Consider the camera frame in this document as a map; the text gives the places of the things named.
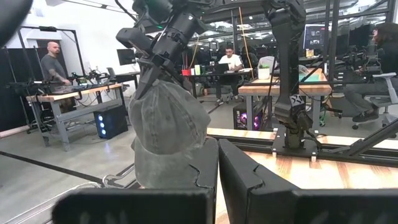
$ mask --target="orange cable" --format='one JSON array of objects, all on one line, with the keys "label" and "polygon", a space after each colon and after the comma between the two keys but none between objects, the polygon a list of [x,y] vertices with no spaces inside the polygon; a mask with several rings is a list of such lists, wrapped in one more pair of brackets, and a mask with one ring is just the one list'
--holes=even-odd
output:
[{"label": "orange cable", "polygon": [[246,43],[246,37],[245,37],[245,35],[244,35],[244,27],[243,27],[243,19],[242,19],[242,10],[241,10],[240,7],[239,7],[239,15],[240,15],[240,18],[241,18],[242,36],[243,36],[244,48],[246,49],[246,56],[248,56],[248,61],[249,61],[249,65],[250,65],[250,68],[251,68],[251,77],[254,79],[253,67],[252,67],[252,65],[251,65],[251,61],[250,61],[250,57],[249,57],[249,51],[248,51],[248,45],[247,45],[247,43]]}]

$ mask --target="person sitting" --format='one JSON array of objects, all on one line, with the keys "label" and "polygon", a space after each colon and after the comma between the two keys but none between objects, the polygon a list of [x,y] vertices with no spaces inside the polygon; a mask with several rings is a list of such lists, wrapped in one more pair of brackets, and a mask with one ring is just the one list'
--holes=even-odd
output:
[{"label": "person sitting", "polygon": [[[396,72],[398,74],[398,24],[385,22],[378,25],[373,30],[373,41],[377,44],[378,49],[384,51],[379,54],[379,61],[383,73]],[[391,78],[392,86],[398,87],[398,78]],[[388,95],[388,87],[385,79],[374,79],[373,83],[346,85],[344,96],[351,103],[358,115],[353,118],[353,122],[361,123],[378,119],[378,107],[368,100],[366,95]]]},{"label": "person sitting", "polygon": [[[227,63],[230,71],[239,71],[243,68],[242,61],[238,55],[234,54],[234,49],[231,46],[227,46],[225,48],[225,55],[221,58],[219,63]],[[220,77],[220,83],[225,83],[226,85],[231,85],[232,94],[234,99],[237,101],[238,98],[238,83],[239,77],[238,76],[228,76],[228,77]],[[216,97],[217,103],[221,103],[221,89],[216,89]]]}]

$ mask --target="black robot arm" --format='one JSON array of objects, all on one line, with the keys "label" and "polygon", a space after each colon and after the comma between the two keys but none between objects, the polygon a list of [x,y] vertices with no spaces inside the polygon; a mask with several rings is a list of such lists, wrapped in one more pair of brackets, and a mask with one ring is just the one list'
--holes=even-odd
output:
[{"label": "black robot arm", "polygon": [[190,90],[189,82],[175,71],[174,63],[194,33],[206,31],[200,15],[248,6],[263,7],[271,23],[280,52],[280,96],[275,105],[275,115],[286,127],[285,145],[300,148],[304,132],[312,127],[298,86],[298,41],[306,16],[302,0],[135,0],[132,8],[141,18],[154,24],[167,21],[164,31],[153,40],[145,36],[139,22],[133,28],[120,30],[116,36],[127,48],[135,47],[142,52],[138,60],[142,68],[141,78],[135,97],[139,99],[145,95],[156,79],[175,82]]}]

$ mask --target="black jacket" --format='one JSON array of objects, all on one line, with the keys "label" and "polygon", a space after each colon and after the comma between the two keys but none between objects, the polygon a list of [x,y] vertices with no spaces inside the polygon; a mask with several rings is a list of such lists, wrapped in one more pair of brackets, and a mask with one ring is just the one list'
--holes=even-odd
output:
[{"label": "black jacket", "polygon": [[382,53],[379,53],[382,72],[396,72],[398,74],[398,43],[385,42],[381,44],[380,51],[382,51]]}]

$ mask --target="computer monitor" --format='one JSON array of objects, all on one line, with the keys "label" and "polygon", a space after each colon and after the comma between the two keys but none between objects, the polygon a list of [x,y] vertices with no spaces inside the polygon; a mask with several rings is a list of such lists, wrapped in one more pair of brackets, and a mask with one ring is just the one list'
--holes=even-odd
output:
[{"label": "computer monitor", "polygon": [[322,51],[325,44],[325,25],[306,24],[303,38],[303,49]]},{"label": "computer monitor", "polygon": [[130,65],[136,63],[136,55],[132,49],[118,49],[120,65]]}]

